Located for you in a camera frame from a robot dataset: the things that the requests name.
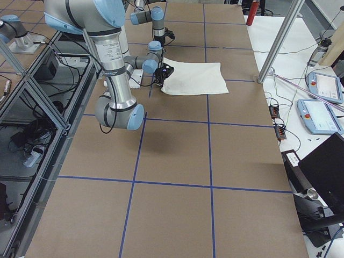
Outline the grey third robot arm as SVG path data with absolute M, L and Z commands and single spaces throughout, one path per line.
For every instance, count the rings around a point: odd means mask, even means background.
M 29 33 L 18 16 L 4 15 L 1 16 L 1 40 L 5 44 L 14 40 L 9 49 L 15 54 L 34 54 L 46 42 L 46 37 Z

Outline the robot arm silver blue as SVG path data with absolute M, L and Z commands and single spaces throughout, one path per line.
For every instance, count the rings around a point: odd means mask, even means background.
M 152 23 L 153 40 L 159 41 L 164 46 L 165 26 L 164 11 L 160 6 L 149 7 L 150 3 L 157 1 L 134 1 L 134 11 L 130 14 L 130 20 L 133 25 Z
M 174 39 L 164 25 L 164 11 L 159 6 L 145 9 L 150 1 L 135 1 L 130 14 L 133 25 L 152 23 L 153 41 L 144 56 L 131 56 L 125 34 L 127 1 L 45 1 L 46 24 L 70 34 L 85 32 L 94 42 L 96 62 L 102 69 L 106 91 L 96 103 L 95 116 L 109 128 L 137 130 L 144 119 L 144 107 L 132 95 L 129 80 L 136 69 L 154 74 L 155 83 L 163 85 L 174 68 L 163 60 L 165 38 Z

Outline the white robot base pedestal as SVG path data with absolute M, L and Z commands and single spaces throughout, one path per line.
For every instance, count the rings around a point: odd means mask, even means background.
M 131 56 L 127 43 L 125 27 L 117 33 L 105 35 L 95 42 L 97 53 L 106 75 L 104 85 L 107 91 L 121 91 L 137 88 L 139 85 L 131 79 L 131 75 L 138 70 L 143 74 L 142 61 L 138 56 Z

